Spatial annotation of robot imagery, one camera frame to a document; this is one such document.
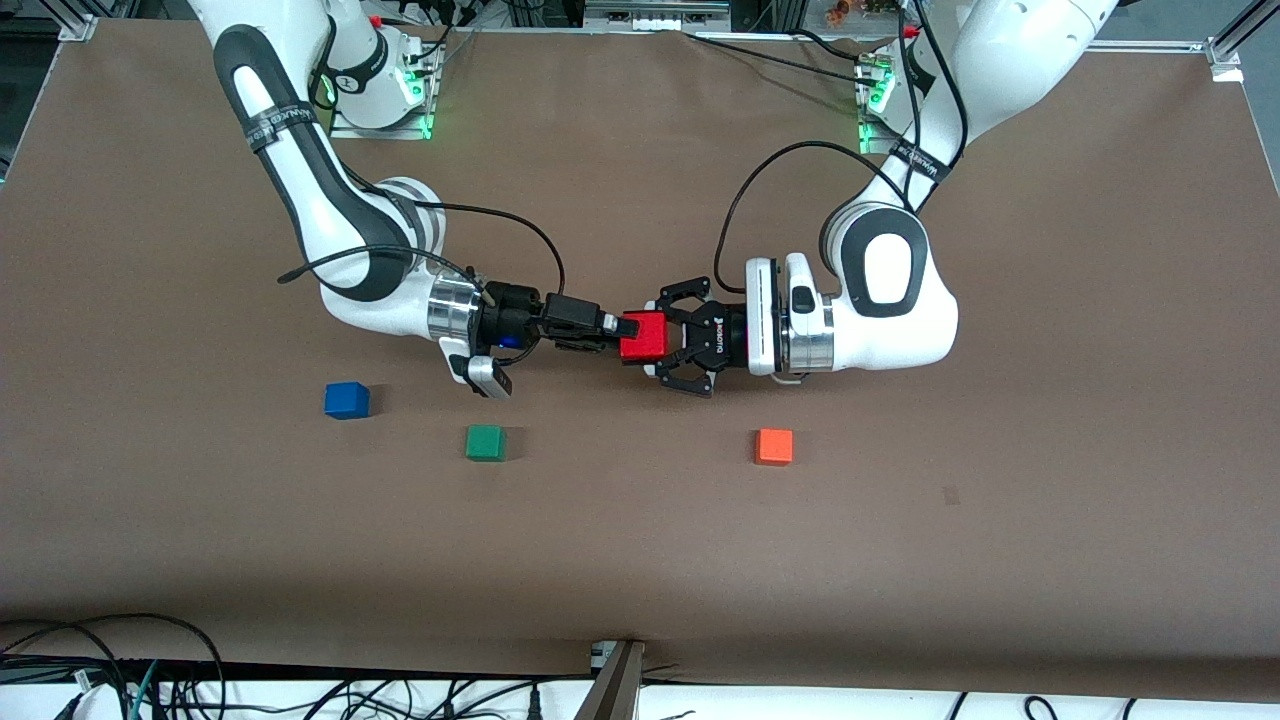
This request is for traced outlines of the red wooden cube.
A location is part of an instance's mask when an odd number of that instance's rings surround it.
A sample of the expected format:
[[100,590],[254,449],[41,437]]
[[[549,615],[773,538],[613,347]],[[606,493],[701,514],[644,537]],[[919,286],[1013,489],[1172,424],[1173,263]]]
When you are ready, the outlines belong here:
[[634,337],[620,340],[620,360],[623,365],[655,364],[669,352],[667,318],[662,311],[625,313],[622,319],[634,324],[636,331]]

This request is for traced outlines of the blue wooden cube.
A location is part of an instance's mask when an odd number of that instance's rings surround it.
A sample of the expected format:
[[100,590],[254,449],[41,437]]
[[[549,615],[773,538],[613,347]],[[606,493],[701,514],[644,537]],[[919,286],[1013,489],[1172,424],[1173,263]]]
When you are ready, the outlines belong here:
[[329,383],[324,388],[323,413],[335,420],[357,420],[372,414],[371,389],[355,380]]

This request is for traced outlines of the grey equipment rack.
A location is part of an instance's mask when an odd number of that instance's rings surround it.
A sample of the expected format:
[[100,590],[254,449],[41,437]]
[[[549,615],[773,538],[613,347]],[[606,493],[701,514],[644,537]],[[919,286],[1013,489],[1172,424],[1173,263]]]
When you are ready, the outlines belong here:
[[730,0],[584,0],[581,27],[608,32],[731,32]]

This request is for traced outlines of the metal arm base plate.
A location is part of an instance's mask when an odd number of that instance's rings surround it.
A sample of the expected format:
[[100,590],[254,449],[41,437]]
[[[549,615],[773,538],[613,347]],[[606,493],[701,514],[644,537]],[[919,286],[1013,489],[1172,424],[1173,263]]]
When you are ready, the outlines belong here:
[[913,110],[924,106],[927,96],[940,83],[951,97],[932,51],[908,44],[908,50],[882,47],[859,56],[856,79],[869,85],[856,87],[860,151],[884,155],[902,135],[914,135]]
[[347,138],[430,140],[443,47],[379,36],[358,65],[326,70],[335,92],[332,135]]

